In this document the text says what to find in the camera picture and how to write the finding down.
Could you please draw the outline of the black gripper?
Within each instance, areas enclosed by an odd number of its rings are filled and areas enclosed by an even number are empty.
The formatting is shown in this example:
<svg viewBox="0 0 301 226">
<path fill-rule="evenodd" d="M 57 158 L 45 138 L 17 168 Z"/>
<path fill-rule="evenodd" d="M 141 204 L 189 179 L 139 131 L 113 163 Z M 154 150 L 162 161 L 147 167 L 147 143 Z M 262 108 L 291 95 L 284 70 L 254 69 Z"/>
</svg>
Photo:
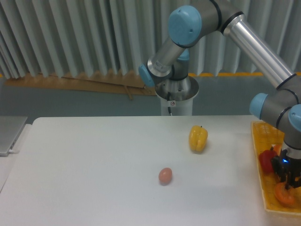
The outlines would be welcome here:
<svg viewBox="0 0 301 226">
<path fill-rule="evenodd" d="M 298 188 L 301 186 L 301 160 L 288 156 L 275 156 L 272 167 L 279 182 L 285 183 L 285 189 Z"/>
</svg>

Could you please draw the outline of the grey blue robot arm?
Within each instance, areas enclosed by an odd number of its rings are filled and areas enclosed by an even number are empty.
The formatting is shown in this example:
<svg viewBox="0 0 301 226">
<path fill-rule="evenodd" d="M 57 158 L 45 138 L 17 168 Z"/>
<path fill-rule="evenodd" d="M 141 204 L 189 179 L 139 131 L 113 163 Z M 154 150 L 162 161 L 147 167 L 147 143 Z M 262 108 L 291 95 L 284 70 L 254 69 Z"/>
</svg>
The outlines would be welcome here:
<svg viewBox="0 0 301 226">
<path fill-rule="evenodd" d="M 188 49 L 215 31 L 231 38 L 276 88 L 257 94 L 250 113 L 284 133 L 282 150 L 271 159 L 286 189 L 301 185 L 301 80 L 251 28 L 242 11 L 225 0 L 196 0 L 174 10 L 168 38 L 156 54 L 139 66 L 144 84 L 156 86 L 188 75 Z"/>
</svg>

